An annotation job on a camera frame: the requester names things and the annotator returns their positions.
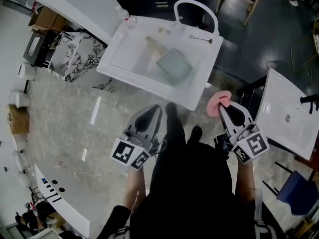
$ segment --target sneaker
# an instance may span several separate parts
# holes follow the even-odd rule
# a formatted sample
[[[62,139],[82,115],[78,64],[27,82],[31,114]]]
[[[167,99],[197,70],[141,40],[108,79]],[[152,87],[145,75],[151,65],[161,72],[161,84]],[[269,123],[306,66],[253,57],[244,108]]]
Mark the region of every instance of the sneaker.
[[[199,126],[196,125],[192,129],[189,139],[191,141],[199,142],[199,140],[201,139],[202,135],[203,135],[203,130]]]
[[[295,1],[288,0],[288,2],[294,7],[298,6],[298,2],[296,0]]]
[[[174,103],[168,103],[165,107],[165,111],[167,116],[177,116],[177,107]]]

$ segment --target white sink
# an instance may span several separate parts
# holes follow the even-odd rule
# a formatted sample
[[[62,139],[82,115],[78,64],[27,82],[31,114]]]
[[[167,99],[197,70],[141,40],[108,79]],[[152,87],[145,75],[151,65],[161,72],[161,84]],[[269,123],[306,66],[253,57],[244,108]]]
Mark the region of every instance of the white sink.
[[[266,137],[309,160],[319,129],[319,112],[310,103],[301,104],[306,95],[284,76],[269,69],[262,102],[256,117]]]
[[[137,17],[138,23],[132,30],[121,23],[97,71],[152,92],[190,110],[195,110],[213,69],[223,38],[195,27],[185,26],[182,36],[159,33],[159,28],[170,29],[172,22],[157,18]],[[208,41],[191,39],[189,36]],[[148,49],[146,36],[159,41],[166,48],[180,51],[193,66],[187,79],[172,85],[164,72],[156,65],[157,55]]]

